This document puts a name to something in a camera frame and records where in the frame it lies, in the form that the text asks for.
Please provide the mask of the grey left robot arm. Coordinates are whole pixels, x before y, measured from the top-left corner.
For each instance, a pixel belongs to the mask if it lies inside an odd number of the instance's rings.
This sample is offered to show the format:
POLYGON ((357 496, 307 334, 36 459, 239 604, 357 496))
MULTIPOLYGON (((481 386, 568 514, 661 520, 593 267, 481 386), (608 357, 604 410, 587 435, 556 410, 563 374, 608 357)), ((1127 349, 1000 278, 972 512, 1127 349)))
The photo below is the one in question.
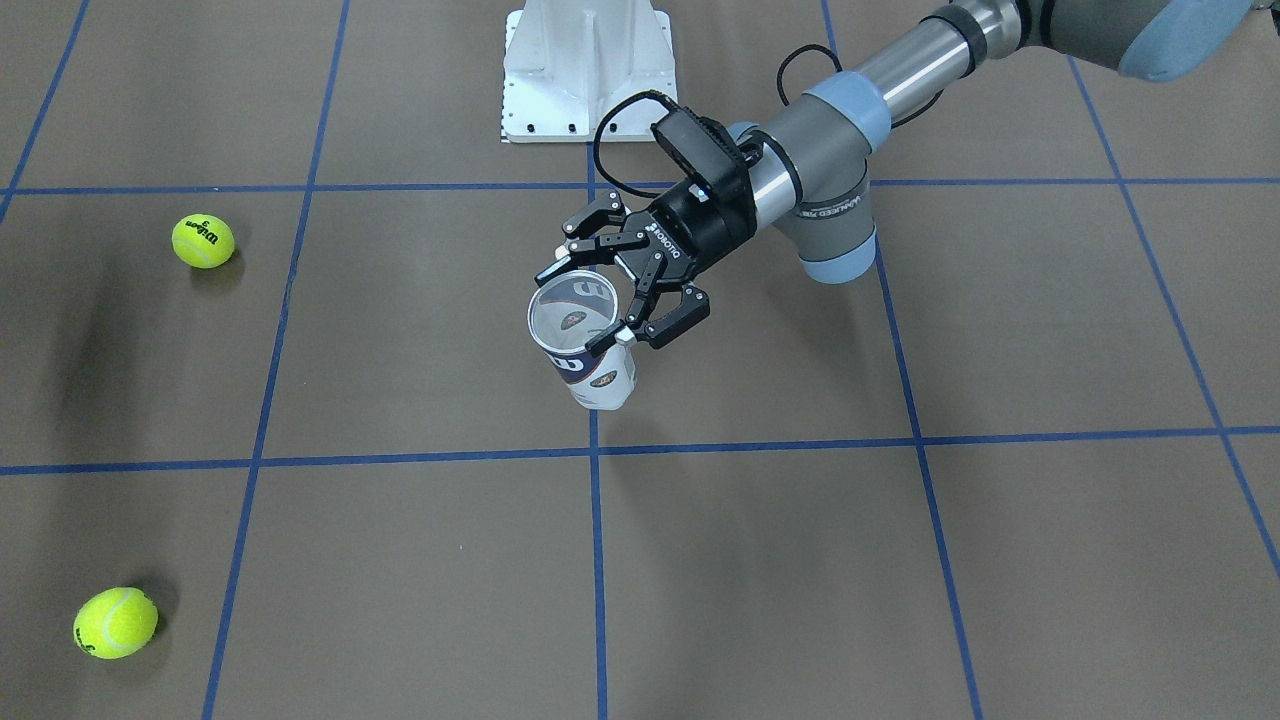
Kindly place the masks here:
POLYGON ((760 229, 780 225, 806 274, 840 284, 876 255, 868 158, 892 129, 932 108, 984 61, 1044 47, 1147 82, 1178 79, 1235 32, 1248 1, 951 1, 874 56, 786 100, 762 123, 723 126, 658 88, 611 102, 595 127, 640 102, 660 114, 648 133, 684 178, 645 192, 630 211, 625 186, 571 217, 556 261, 538 278, 532 310, 570 300, 586 309, 532 337, 581 372, 614 346, 660 348, 708 316, 694 281, 760 229))

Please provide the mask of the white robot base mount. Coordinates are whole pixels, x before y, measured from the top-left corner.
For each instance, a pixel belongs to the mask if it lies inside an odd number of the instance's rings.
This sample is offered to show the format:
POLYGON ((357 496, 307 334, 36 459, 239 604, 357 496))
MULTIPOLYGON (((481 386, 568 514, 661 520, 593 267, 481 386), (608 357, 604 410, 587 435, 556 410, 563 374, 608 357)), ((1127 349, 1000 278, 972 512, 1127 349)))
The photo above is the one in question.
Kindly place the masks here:
POLYGON ((500 137, 509 143, 649 142, 664 114, 625 99, 677 96, 669 14, 649 1, 527 1, 506 20, 500 137))

